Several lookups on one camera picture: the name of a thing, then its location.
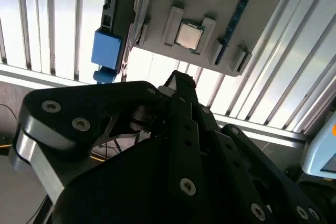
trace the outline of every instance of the cable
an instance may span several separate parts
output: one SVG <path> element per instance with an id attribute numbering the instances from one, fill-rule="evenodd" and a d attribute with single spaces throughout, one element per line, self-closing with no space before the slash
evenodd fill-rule
<path id="1" fill-rule="evenodd" d="M 119 145 L 118 141 L 116 139 L 114 139 L 113 141 L 116 144 L 116 147 L 117 147 L 119 153 L 122 152 L 122 149 L 120 148 L 120 145 Z"/>
<path id="2" fill-rule="evenodd" d="M 267 144 L 265 144 L 265 146 L 261 149 L 262 152 L 264 152 L 264 149 L 270 144 L 271 142 L 268 142 Z"/>
<path id="3" fill-rule="evenodd" d="M 39 212 L 39 210 L 41 209 L 44 201 L 46 201 L 47 196 L 44 197 L 44 199 L 42 200 L 40 206 L 37 208 L 36 212 L 33 214 L 33 216 L 31 216 L 31 218 L 26 222 L 26 224 L 30 223 L 30 221 L 37 215 L 37 213 Z"/>
<path id="4" fill-rule="evenodd" d="M 0 103 L 0 106 L 3 106 L 3 107 L 8 108 L 9 111 L 11 111 L 12 115 L 14 116 L 15 120 L 18 121 L 18 119 L 17 119 L 15 113 L 13 112 L 13 110 L 12 110 L 9 106 L 7 106 L 7 105 L 5 105 L 5 104 L 2 104 L 2 103 Z"/>
<path id="5" fill-rule="evenodd" d="M 93 159 L 95 159 L 95 160 L 98 160 L 98 161 L 100 161 L 100 162 L 104 162 L 105 160 L 103 160 L 103 159 L 100 159 L 100 158 L 97 158 L 97 157 L 93 157 L 93 156 L 90 156 L 91 158 L 93 158 Z"/>

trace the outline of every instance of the orange wire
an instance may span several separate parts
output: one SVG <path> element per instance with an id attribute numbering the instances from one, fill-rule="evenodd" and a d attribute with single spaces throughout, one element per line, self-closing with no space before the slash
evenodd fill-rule
<path id="1" fill-rule="evenodd" d="M 6 148 L 6 147 L 11 147 L 11 144 L 0 145 L 0 148 Z M 90 156 L 90 157 L 93 158 L 93 159 L 95 159 L 95 160 L 98 160 L 100 162 L 104 162 L 105 161 L 105 160 L 97 158 L 97 157 L 93 157 L 93 156 Z"/>

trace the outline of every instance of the black cable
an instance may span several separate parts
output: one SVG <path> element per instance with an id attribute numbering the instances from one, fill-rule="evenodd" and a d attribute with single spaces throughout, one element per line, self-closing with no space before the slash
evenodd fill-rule
<path id="1" fill-rule="evenodd" d="M 30 221 L 37 215 L 38 211 L 41 209 L 44 201 L 47 199 L 47 196 L 44 197 L 44 199 L 42 200 L 40 206 L 37 208 L 36 212 L 33 214 L 33 216 L 31 216 L 31 218 L 26 222 L 26 224 L 30 223 Z"/>
<path id="2" fill-rule="evenodd" d="M 14 116 L 15 120 L 17 121 L 17 117 L 16 117 L 15 113 L 13 112 L 13 110 L 9 106 L 7 106 L 5 104 L 2 104 L 2 103 L 0 103 L 0 106 L 8 108 L 9 111 L 11 111 L 12 115 Z"/>
<path id="3" fill-rule="evenodd" d="M 116 147 L 117 147 L 119 153 L 122 152 L 122 150 L 121 150 L 121 148 L 120 148 L 120 145 L 119 145 L 118 141 L 117 141 L 116 139 L 114 139 L 113 141 L 114 141 L 114 143 L 116 144 Z"/>

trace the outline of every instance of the screw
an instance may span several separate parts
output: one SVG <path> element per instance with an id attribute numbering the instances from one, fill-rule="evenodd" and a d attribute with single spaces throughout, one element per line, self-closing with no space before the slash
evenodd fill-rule
<path id="1" fill-rule="evenodd" d="M 259 220 L 261 220 L 261 221 L 266 220 L 265 212 L 263 211 L 263 209 L 258 204 L 252 203 L 251 211 L 255 215 L 255 217 L 257 217 Z"/>
<path id="2" fill-rule="evenodd" d="M 235 133 L 236 135 L 239 134 L 239 130 L 237 130 L 236 128 L 233 128 L 233 127 L 232 127 L 231 130 L 232 130 L 232 132 Z"/>
<path id="3" fill-rule="evenodd" d="M 90 129 L 90 123 L 84 118 L 75 118 L 72 121 L 72 127 L 78 131 L 87 131 Z"/>
<path id="4" fill-rule="evenodd" d="M 314 209 L 312 209 L 312 208 L 308 208 L 308 210 L 309 210 L 309 212 L 311 213 L 311 215 L 313 215 L 313 216 L 315 217 L 315 219 L 317 219 L 317 220 L 321 220 L 321 219 L 320 219 L 320 216 L 315 212 Z"/>
<path id="5" fill-rule="evenodd" d="M 51 100 L 44 101 L 41 106 L 44 111 L 49 113 L 57 113 L 61 110 L 61 105 Z"/>
<path id="6" fill-rule="evenodd" d="M 182 178 L 180 181 L 180 188 L 189 196 L 194 196 L 196 193 L 195 184 L 188 178 Z"/>
<path id="7" fill-rule="evenodd" d="M 207 114 L 210 113 L 210 110 L 207 107 L 203 107 L 202 110 L 204 113 L 207 113 Z"/>
<path id="8" fill-rule="evenodd" d="M 297 206 L 297 207 L 296 207 L 296 211 L 299 213 L 299 215 L 300 215 L 303 219 L 305 219 L 305 220 L 308 220 L 308 219 L 309 219 L 308 214 L 306 213 L 306 211 L 305 211 L 302 207 Z"/>
<path id="9" fill-rule="evenodd" d="M 156 91 L 154 89 L 148 88 L 147 91 L 150 92 L 151 94 L 156 94 Z"/>

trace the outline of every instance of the hole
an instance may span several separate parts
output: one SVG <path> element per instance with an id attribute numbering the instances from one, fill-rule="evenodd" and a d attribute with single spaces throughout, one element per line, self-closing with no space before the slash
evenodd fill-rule
<path id="1" fill-rule="evenodd" d="M 80 127 L 85 127 L 85 125 L 86 125 L 86 123 L 83 122 L 83 121 L 78 121 L 76 124 Z"/>
<path id="2" fill-rule="evenodd" d="M 103 16 L 103 26 L 110 27 L 110 25 L 111 25 L 111 17 L 109 15 L 104 15 Z"/>
<path id="3" fill-rule="evenodd" d="M 184 187 L 188 190 L 191 191 L 191 185 L 189 182 L 184 183 Z"/>
<path id="4" fill-rule="evenodd" d="M 184 144 L 188 147 L 191 147 L 191 142 L 189 140 L 185 140 L 184 141 Z"/>
<path id="5" fill-rule="evenodd" d="M 263 213 L 260 211 L 260 209 L 259 208 L 256 208 L 256 212 L 257 212 L 257 214 L 259 215 L 259 216 L 261 216 Z"/>
<path id="6" fill-rule="evenodd" d="M 47 108 L 48 108 L 48 109 L 55 110 L 55 109 L 56 109 L 56 105 L 54 105 L 54 104 L 52 104 L 52 103 L 49 103 L 49 104 L 47 104 Z"/>
<path id="7" fill-rule="evenodd" d="M 240 168 L 240 165 L 237 161 L 233 161 L 233 164 L 237 167 L 237 168 Z"/>

